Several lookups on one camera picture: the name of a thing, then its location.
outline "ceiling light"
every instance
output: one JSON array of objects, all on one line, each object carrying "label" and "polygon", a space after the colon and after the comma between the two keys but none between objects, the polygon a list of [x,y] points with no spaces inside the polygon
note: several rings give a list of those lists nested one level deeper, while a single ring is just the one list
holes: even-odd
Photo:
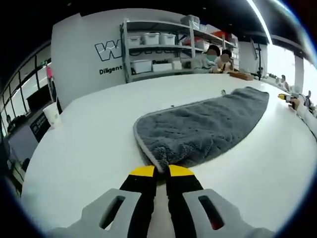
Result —
[{"label": "ceiling light", "polygon": [[272,39],[271,39],[271,36],[269,34],[269,31],[268,31],[268,28],[266,26],[266,23],[260,13],[260,11],[258,10],[257,6],[254,4],[254,2],[252,0],[247,0],[247,2],[249,3],[249,5],[251,6],[251,8],[253,9],[253,11],[255,12],[255,14],[257,15],[263,29],[264,29],[264,32],[266,34],[266,37],[268,39],[268,43],[269,44],[272,44],[273,45],[273,42],[272,42]]}]

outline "shelf rack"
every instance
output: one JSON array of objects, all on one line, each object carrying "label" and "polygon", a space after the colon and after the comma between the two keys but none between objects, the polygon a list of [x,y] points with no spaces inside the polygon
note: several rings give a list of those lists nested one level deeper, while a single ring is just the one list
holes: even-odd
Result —
[{"label": "shelf rack", "polygon": [[[173,32],[176,35],[176,42],[179,41],[179,34],[189,35],[191,45],[190,46],[180,46],[180,45],[140,45],[136,47],[129,47],[128,44],[128,32],[140,32],[140,31],[148,31],[148,32]],[[193,28],[192,24],[190,26],[182,25],[173,22],[167,21],[151,21],[151,20],[133,20],[130,21],[128,19],[124,19],[123,23],[120,25],[120,36],[121,36],[121,49],[122,49],[122,61],[123,68],[125,72],[125,79],[127,83],[139,81],[143,79],[159,77],[159,76],[167,76],[167,75],[175,75],[175,74],[188,74],[192,73],[192,69],[182,69],[182,70],[168,70],[168,71],[160,71],[160,72],[147,72],[132,75],[131,71],[131,62],[130,62],[130,52],[135,51],[145,51],[151,49],[173,49],[176,51],[190,51],[191,58],[194,58],[196,52],[204,52],[203,49],[195,48],[195,37],[200,37],[204,40],[207,40],[214,44],[222,45],[222,48],[235,48],[234,44],[228,42],[222,38],[209,34],[207,32],[203,32],[200,30],[196,30]]]}]

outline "face mask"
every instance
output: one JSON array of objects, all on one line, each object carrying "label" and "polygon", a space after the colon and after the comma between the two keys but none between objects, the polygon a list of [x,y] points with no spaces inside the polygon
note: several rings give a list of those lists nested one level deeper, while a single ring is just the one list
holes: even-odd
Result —
[{"label": "face mask", "polygon": [[206,55],[206,57],[209,61],[212,61],[212,62],[214,62],[215,59],[217,58],[217,56],[210,56],[210,55]]}]

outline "ceiling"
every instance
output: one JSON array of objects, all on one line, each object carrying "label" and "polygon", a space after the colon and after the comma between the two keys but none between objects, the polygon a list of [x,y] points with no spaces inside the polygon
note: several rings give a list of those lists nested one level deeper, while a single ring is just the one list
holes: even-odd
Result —
[{"label": "ceiling", "polygon": [[[296,31],[268,0],[253,0],[260,10],[270,34],[300,44]],[[317,40],[316,17],[310,0],[286,0],[295,14]],[[153,8],[184,15],[192,14],[201,21],[247,40],[246,32],[264,32],[262,26],[246,0],[196,0],[188,5],[180,1],[135,1],[132,3],[96,0],[52,0],[52,1],[8,1],[0,7],[1,42],[5,46],[0,55],[0,83],[5,85],[16,68],[42,43],[50,40],[55,23],[74,15],[88,15],[99,11],[119,8]],[[256,41],[263,42],[264,37]]]}]

